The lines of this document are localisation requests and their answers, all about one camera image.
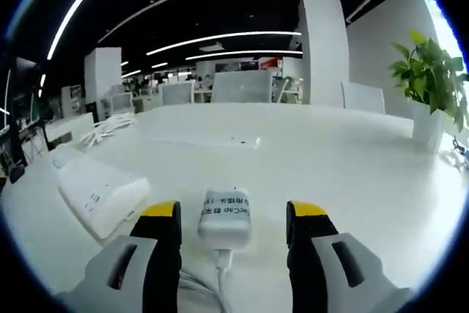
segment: ceiling light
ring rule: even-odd
[[[67,27],[68,23],[70,22],[82,2],[83,0],[75,0],[70,9],[67,11],[67,14],[65,15],[64,19],[62,20],[62,23],[60,24],[59,29],[57,30],[56,36],[53,38],[51,48],[49,49],[49,54],[47,54],[47,60],[52,59],[53,53],[56,50],[57,45],[59,44],[60,37],[64,34],[65,28]]]
[[[167,62],[162,62],[161,64],[153,65],[152,69],[156,69],[157,67],[162,67],[162,66],[167,65],[167,64],[168,64]]]
[[[149,51],[147,55],[152,55],[156,53],[160,53],[161,51],[167,51],[168,49],[180,47],[181,45],[187,45],[197,42],[203,42],[205,40],[216,40],[218,38],[227,38],[227,37],[238,37],[238,36],[254,36],[258,34],[276,34],[276,35],[284,35],[284,36],[301,36],[300,32],[283,32],[283,31],[255,31],[255,32],[238,32],[238,33],[228,33],[228,34],[219,34],[217,36],[210,36],[210,37],[203,37],[198,38],[196,40],[186,40],[185,42],[171,44],[166,47],[162,47],[156,49],[154,51]]]
[[[211,56],[223,56],[223,55],[234,55],[234,54],[260,54],[260,53],[303,54],[302,51],[224,51],[223,53],[212,53],[212,54],[204,54],[204,55],[197,55],[197,56],[189,56],[188,58],[185,58],[185,59],[192,60],[192,59],[210,58]]]
[[[131,73],[126,73],[125,75],[122,76],[122,78],[135,75],[136,73],[141,73],[141,70],[132,71]]]
[[[42,87],[44,86],[44,81],[45,81],[45,75],[42,75],[41,76],[41,82],[39,83],[39,85]]]

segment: office desk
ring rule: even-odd
[[[181,201],[182,263],[212,283],[215,266],[196,233],[204,193],[209,187],[247,191],[254,233],[247,251],[234,255],[226,280],[234,312],[291,311],[288,200],[324,207],[340,232],[382,259],[385,274],[400,287],[420,287],[429,277],[464,208],[467,177],[438,155],[419,152],[407,119],[304,105],[212,103],[163,106],[137,120],[89,154],[147,177],[151,202]],[[260,137],[260,145],[156,141],[191,136]],[[71,290],[101,245],[58,194],[49,157],[7,184],[2,198],[12,235],[37,275],[52,292]],[[183,301],[180,311],[216,312],[191,304]]]

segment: ceiling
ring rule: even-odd
[[[10,0],[7,10],[12,13]],[[150,70],[168,62],[183,65],[185,57],[203,54],[199,48],[215,41],[173,48],[152,56],[145,53],[185,40],[232,32],[294,31],[300,0],[169,0],[128,21],[98,45],[99,39],[135,12],[159,0],[85,0],[68,24],[51,62],[45,58],[65,13],[74,0],[34,0],[19,23],[12,44],[17,55],[40,62],[48,71],[45,87],[83,81],[84,57],[96,46],[122,47],[126,70]],[[363,0],[341,0],[347,17]],[[371,0],[354,18],[384,0]],[[246,36],[218,40],[226,50],[285,50],[290,36]]]

